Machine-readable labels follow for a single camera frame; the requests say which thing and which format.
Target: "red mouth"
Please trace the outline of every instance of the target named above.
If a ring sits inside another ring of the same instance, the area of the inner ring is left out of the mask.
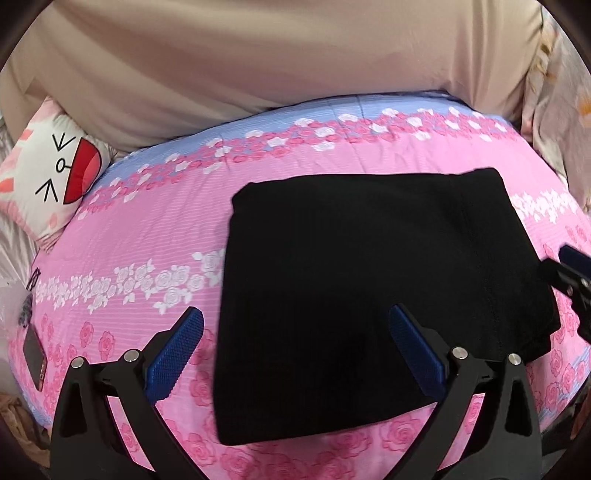
[[[88,140],[81,138],[70,168],[64,205],[80,200],[95,182],[102,165],[99,150]]]

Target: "bedding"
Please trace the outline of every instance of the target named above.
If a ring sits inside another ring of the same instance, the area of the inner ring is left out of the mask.
[[[230,200],[251,181],[482,167],[501,174],[540,257],[556,258],[566,242],[591,253],[587,218],[527,142],[501,118],[442,94],[317,100],[133,153],[107,170],[53,251],[35,261],[41,277],[32,322],[49,365],[39,393],[22,357],[23,332],[11,341],[11,365],[24,396],[49,426],[75,356],[102,362],[143,348],[194,305],[204,313],[203,339],[157,408],[210,478],[381,480],[433,406],[348,432],[219,443],[212,379]],[[589,375],[589,345],[576,333],[577,317],[564,296],[556,293],[556,300],[561,328],[551,336],[551,352],[527,367],[543,429]],[[474,397],[445,465],[461,455],[481,404],[482,397]],[[131,456],[148,465],[121,405],[113,400],[112,408]]]
[[[0,74],[13,139],[47,95],[122,151],[317,98],[445,89],[521,117],[535,0],[68,0]]]

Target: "plastic bag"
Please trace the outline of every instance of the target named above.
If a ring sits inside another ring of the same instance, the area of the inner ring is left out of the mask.
[[[29,291],[19,281],[0,280],[0,335],[12,340]]]

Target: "cartoon pillow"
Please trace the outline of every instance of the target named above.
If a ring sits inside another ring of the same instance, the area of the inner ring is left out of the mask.
[[[48,97],[0,165],[0,210],[49,250],[110,162],[108,145]]]

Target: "bed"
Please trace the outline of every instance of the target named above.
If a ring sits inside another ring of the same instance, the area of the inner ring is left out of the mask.
[[[85,197],[41,271],[32,323],[49,358],[43,392],[9,345],[12,369],[37,420],[50,427],[69,362],[119,358],[169,328],[187,305],[206,330],[172,395],[157,404],[210,478],[381,479],[433,406],[368,427],[226,447],[212,410],[213,356],[230,199],[251,181],[327,173],[461,173],[494,167],[540,257],[569,243],[591,253],[591,225],[561,180],[501,117],[443,93],[315,100],[139,150],[115,163]],[[528,366],[542,429],[589,375],[589,345],[570,302],[556,294],[561,328]],[[474,397],[445,464],[458,460],[481,397]],[[133,459],[148,465],[121,406],[112,409]]]

